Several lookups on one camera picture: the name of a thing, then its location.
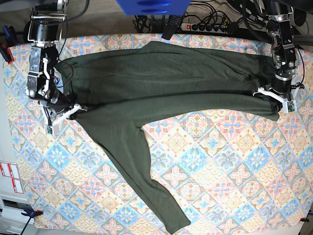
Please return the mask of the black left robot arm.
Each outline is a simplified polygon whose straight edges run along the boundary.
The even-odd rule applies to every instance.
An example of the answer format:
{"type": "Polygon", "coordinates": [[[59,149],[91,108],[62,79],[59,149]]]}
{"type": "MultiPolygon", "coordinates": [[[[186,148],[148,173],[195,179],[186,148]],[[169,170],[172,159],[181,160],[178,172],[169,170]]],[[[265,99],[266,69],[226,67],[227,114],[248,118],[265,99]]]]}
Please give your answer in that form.
{"type": "Polygon", "coordinates": [[[293,43],[289,8],[272,0],[264,2],[264,8],[258,0],[254,1],[255,7],[261,16],[267,16],[267,34],[271,37],[271,53],[275,73],[269,88],[259,87],[253,95],[262,94],[270,96],[282,104],[284,113],[297,111],[295,96],[302,83],[291,83],[299,65],[300,54],[296,54],[293,43]]]}

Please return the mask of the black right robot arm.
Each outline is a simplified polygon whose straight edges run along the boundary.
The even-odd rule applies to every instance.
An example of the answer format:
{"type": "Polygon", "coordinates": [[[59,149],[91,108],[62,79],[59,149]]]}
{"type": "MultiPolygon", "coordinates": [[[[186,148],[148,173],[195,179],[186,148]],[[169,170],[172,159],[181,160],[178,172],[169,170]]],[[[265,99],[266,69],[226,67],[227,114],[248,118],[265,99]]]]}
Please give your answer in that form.
{"type": "Polygon", "coordinates": [[[67,0],[45,0],[32,8],[27,40],[33,42],[29,57],[26,95],[41,104],[48,121],[75,119],[79,107],[71,95],[58,89],[54,76],[60,52],[56,41],[67,19],[67,0]]]}

